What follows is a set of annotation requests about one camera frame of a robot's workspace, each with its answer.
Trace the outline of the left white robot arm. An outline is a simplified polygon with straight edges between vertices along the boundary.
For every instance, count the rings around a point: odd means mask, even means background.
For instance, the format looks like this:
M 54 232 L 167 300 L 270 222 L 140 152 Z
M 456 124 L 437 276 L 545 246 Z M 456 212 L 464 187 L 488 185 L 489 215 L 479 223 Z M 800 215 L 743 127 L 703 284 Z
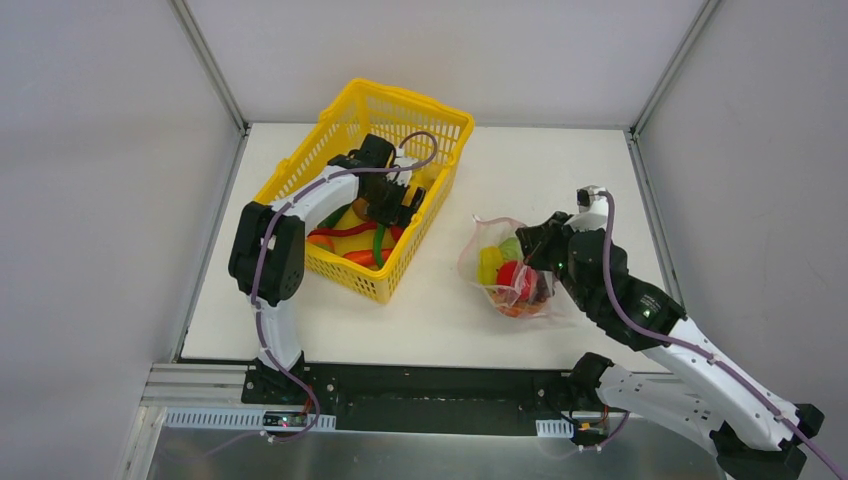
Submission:
M 407 194 L 415 171 L 438 150 L 412 160 L 406 145 L 369 134 L 359 148 L 338 154 L 307 185 L 270 205 L 252 201 L 242 210 L 228 273 L 247 295 L 255 315 L 259 361 L 273 369 L 266 389 L 281 404 L 297 402 L 305 378 L 293 370 L 303 349 L 292 298 L 304 277 L 310 233 L 337 210 L 362 199 L 379 230 L 406 227 L 425 197 Z

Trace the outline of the yellow-green pepper toy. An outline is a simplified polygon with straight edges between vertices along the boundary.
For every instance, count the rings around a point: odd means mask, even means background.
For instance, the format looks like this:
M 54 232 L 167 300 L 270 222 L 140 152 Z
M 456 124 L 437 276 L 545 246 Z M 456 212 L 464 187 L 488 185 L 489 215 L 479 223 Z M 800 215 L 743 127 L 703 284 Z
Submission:
M 503 255 L 497 246 L 487 246 L 481 249 L 477 265 L 478 283 L 485 286 L 495 285 L 498 271 L 503 264 Z

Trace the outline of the clear pink-dotted zip bag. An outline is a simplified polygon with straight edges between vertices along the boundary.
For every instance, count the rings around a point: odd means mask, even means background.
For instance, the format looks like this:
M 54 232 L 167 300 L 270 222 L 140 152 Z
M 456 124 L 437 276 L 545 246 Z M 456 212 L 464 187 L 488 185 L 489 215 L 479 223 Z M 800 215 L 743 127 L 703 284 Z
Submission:
M 510 217 L 472 217 L 474 228 L 457 272 L 501 315 L 514 319 L 555 318 L 563 296 L 552 274 L 530 267 L 518 238 L 525 223 Z

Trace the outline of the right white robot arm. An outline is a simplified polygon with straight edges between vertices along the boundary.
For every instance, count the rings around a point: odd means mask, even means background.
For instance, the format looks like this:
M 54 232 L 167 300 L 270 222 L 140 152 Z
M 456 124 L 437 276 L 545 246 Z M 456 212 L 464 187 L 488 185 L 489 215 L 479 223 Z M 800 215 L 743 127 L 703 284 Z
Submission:
M 518 230 L 525 261 L 549 272 L 608 337 L 674 374 L 686 395 L 649 387 L 641 376 L 595 353 L 584 354 L 567 384 L 583 410 L 599 403 L 635 413 L 716 458 L 734 479 L 797 479 L 823 413 L 780 398 L 743 372 L 662 289 L 633 276 L 615 245 L 608 214 L 557 212 Z

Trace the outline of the purple grapes toy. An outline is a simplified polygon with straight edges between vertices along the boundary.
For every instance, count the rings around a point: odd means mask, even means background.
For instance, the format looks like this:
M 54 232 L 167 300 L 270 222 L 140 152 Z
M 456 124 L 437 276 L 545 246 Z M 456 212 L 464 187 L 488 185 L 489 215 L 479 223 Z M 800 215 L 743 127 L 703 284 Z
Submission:
M 545 304 L 555 295 L 555 282 L 547 272 L 539 273 L 536 279 L 532 304 Z

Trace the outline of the red tomato toy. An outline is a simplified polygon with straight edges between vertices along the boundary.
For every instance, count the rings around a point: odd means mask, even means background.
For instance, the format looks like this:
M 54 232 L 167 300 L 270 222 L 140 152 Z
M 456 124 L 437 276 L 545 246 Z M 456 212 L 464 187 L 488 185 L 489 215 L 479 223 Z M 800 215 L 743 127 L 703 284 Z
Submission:
M 512 287 L 519 299 L 528 299 L 534 292 L 537 273 L 521 261 L 504 263 L 498 271 L 497 286 Z

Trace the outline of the yellow plastic basket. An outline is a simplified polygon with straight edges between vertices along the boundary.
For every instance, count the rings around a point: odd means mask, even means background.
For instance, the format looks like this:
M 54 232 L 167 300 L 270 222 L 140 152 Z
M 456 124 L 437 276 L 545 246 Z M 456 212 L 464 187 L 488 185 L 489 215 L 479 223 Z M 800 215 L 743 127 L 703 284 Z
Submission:
M 318 117 L 316 126 L 257 192 L 255 201 L 269 205 L 310 183 L 335 155 L 361 145 L 367 134 L 399 144 L 407 135 L 426 130 L 434 141 L 413 139 L 405 151 L 427 166 L 416 171 L 412 182 L 426 194 L 410 225 L 397 240 L 386 238 L 392 251 L 384 266 L 375 270 L 346 259 L 346 253 L 370 251 L 373 232 L 336 238 L 334 249 L 309 245 L 305 266 L 378 303 L 387 303 L 413 259 L 427 230 L 452 188 L 462 150 L 475 123 L 471 114 L 426 95 L 364 78 L 351 80 Z

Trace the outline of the green cabbage toy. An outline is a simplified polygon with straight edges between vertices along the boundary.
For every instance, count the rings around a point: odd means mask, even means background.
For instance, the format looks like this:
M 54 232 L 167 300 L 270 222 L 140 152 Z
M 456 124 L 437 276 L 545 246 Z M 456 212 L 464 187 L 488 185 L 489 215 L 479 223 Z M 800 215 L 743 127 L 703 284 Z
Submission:
M 522 261 L 524 259 L 521 243 L 515 236 L 503 240 L 498 245 L 498 249 L 505 262 Z

